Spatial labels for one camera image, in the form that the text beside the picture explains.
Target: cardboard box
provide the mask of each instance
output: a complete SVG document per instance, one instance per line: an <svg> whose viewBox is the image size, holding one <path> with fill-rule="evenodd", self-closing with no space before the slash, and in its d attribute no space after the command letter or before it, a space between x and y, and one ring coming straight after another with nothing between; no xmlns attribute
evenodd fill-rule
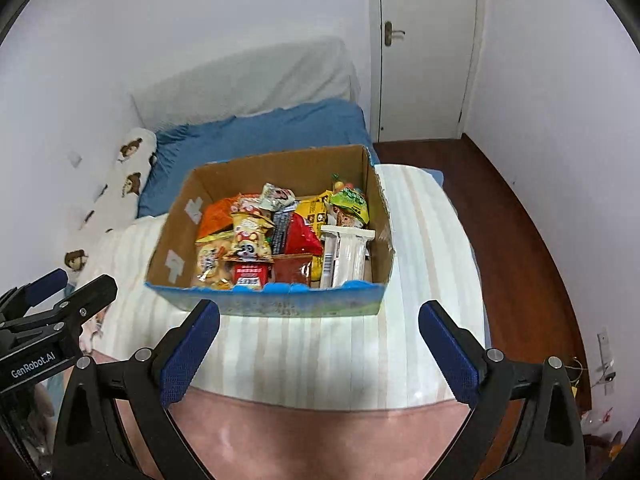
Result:
<svg viewBox="0 0 640 480"><path fill-rule="evenodd" d="M238 193L260 193L266 182L292 189L296 196L318 195L331 189L334 173L367 195L368 228L376 231L375 240L369 243L373 283L347 282L340 288L325 289L270 283L261 291L191 286L198 225L209 204ZM146 284L184 310L207 298L227 315L364 316L378 313L393 258L389 213L366 148L312 148L206 164L191 171L169 211L149 262Z"/></svg>

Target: striped blanket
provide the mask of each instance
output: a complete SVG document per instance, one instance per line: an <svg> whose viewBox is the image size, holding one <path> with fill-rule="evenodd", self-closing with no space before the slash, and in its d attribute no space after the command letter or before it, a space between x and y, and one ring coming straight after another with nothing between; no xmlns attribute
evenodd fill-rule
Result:
<svg viewBox="0 0 640 480"><path fill-rule="evenodd" d="M222 316L220 332L192 382L224 396L314 410L385 410L452 399L422 341L417 314L439 300L484 342L482 295L468 238L443 190L419 168L376 166L396 251L377 316L289 319ZM144 285L165 216L138 219L94 251L80 285L114 277L95 350L128 359L153 347L187 313Z"/></svg>

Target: pink surface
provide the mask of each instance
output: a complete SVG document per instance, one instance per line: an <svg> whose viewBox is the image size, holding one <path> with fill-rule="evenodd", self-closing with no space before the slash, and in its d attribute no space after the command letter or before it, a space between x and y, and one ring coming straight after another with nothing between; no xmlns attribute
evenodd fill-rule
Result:
<svg viewBox="0 0 640 480"><path fill-rule="evenodd" d="M97 362L110 361L94 353ZM162 478L120 402L146 474ZM421 479L443 453L468 407L455 401L407 410L315 412L231 399L190 388L170 409L217 480Z"/></svg>

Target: screw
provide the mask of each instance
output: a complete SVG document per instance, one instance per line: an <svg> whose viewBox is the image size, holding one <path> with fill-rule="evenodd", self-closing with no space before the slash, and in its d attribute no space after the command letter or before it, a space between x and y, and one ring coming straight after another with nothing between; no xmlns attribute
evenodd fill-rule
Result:
<svg viewBox="0 0 640 480"><path fill-rule="evenodd" d="M546 360L546 362L548 362L549 366L555 368L556 370L558 370L558 368L562 368L562 361L555 355L552 355L549 359Z"/></svg>
<svg viewBox="0 0 640 480"><path fill-rule="evenodd" d="M497 348L489 348L486 351L486 356L494 363L499 363L504 359L504 354Z"/></svg>
<svg viewBox="0 0 640 480"><path fill-rule="evenodd" d="M86 355L82 356L81 358L78 359L78 361L76 361L76 366L81 370L84 370L90 364L91 364L91 359L89 359Z"/></svg>
<svg viewBox="0 0 640 480"><path fill-rule="evenodd" d="M151 357L151 350L149 348L141 348L135 354L136 361L143 363Z"/></svg>

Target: blue gripper pad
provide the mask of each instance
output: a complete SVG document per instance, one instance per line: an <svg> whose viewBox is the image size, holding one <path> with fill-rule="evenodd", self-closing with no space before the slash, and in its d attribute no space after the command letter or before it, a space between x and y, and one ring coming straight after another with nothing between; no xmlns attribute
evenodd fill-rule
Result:
<svg viewBox="0 0 640 480"><path fill-rule="evenodd" d="M442 310L442 307L436 301L428 301L420 308L420 313L418 314L420 334L429 347L456 400L474 408L478 403L479 397L479 372L452 333L452 330L460 329L450 318L446 320L450 324L450 328L448 328L447 323L436 313L433 303Z"/></svg>
<svg viewBox="0 0 640 480"><path fill-rule="evenodd" d="M24 301L29 306L36 306L65 287L66 272L62 269L52 270L25 287Z"/></svg>
<svg viewBox="0 0 640 480"><path fill-rule="evenodd" d="M165 335L165 338L170 336L169 341L171 341L170 332L172 331L176 331L172 334L173 336L182 336L182 340L175 346L175 350L167 357L159 371L160 403L165 409L169 404L178 402L184 397L219 328L218 306L213 301L202 300L180 327L172 329Z"/></svg>

